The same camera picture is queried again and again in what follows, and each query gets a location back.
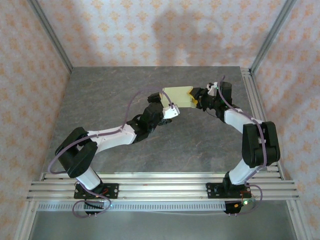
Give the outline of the light green paper box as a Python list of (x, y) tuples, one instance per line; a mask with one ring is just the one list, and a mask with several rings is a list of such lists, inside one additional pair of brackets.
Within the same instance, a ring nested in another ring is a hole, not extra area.
[(180, 108), (195, 108), (193, 98), (189, 94), (192, 86), (165, 87), (162, 89), (168, 95), (171, 102)]

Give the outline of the black controller board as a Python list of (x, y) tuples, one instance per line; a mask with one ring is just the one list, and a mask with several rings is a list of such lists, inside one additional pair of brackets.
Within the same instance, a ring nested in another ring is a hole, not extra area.
[(228, 216), (242, 216), (250, 213), (250, 210), (242, 210), (242, 208), (246, 208), (250, 206), (252, 201), (250, 200), (230, 200), (225, 201), (225, 210), (224, 213)]

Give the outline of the aluminium side rail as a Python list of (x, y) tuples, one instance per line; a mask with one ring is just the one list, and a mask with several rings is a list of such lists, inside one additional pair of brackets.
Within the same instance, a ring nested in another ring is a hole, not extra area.
[(264, 111), (263, 102), (258, 91), (258, 87), (255, 83), (254, 77), (251, 75), (248, 68), (240, 68), (244, 86), (247, 92), (252, 116), (255, 119), (259, 119), (263, 122), (267, 121), (267, 117)]

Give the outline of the aluminium mounting rail beam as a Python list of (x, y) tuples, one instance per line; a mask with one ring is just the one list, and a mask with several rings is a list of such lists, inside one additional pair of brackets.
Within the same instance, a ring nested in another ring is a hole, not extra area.
[[(119, 172), (101, 173), (105, 183), (119, 185), (118, 201), (205, 201), (206, 183), (220, 183), (221, 172)], [(264, 200), (296, 200), (299, 198), (293, 180), (281, 179), (277, 171), (259, 172), (248, 183), (257, 198), (262, 190)], [(67, 174), (46, 173), (31, 183), (27, 198), (31, 200), (73, 200), (76, 180)]]

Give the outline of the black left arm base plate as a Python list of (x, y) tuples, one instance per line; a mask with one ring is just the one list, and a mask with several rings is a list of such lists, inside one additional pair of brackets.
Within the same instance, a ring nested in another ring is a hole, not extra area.
[(74, 198), (79, 200), (96, 199), (97, 195), (102, 195), (109, 199), (117, 199), (119, 192), (118, 183), (100, 183), (97, 187), (91, 190), (92, 193), (87, 192), (80, 183), (75, 184)]

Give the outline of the aluminium frame post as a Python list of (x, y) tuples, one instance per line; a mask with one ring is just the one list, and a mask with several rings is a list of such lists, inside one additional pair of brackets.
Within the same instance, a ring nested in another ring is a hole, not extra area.
[(283, 24), (285, 23), (288, 16), (290, 15), (296, 2), (297, 2), (297, 0), (285, 0), (284, 5), (282, 6), (279, 14), (277, 15), (277, 17), (271, 27), (271, 29), (269, 30), (265, 40), (263, 41), (263, 43), (257, 53), (257, 56), (255, 57), (251, 67), (249, 68), (249, 72), (252, 76), (257, 72), (263, 59), (266, 57), (270, 47), (272, 46), (275, 38), (277, 37), (278, 33), (281, 30)]
[(60, 59), (62, 60), (62, 63), (68, 70), (68, 72), (71, 74), (73, 71), (73, 65), (63, 48), (63, 45), (61, 44), (57, 34), (54, 31), (54, 28), (52, 27), (50, 21), (48, 20), (43, 8), (41, 7), (38, 0), (26, 0), (30, 7), (32, 8), (33, 12), (35, 13), (36, 17), (39, 19), (39, 22), (45, 31), (46, 35), (50, 39), (53, 47), (55, 48), (57, 54), (59, 55)]

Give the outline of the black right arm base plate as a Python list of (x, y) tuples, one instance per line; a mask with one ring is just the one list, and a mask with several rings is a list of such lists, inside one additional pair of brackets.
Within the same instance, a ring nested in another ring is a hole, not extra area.
[(207, 197), (209, 199), (250, 199), (252, 193), (242, 185), (231, 185), (224, 187), (222, 183), (210, 183), (206, 185)]

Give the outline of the aluminium frame leg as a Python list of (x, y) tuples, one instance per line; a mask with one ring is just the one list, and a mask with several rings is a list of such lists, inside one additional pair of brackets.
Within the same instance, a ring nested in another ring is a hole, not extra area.
[(302, 208), (299, 206), (299, 200), (287, 200), (286, 204), (296, 239), (309, 240), (303, 221)]
[(25, 202), (13, 240), (29, 240), (38, 206), (38, 201)]

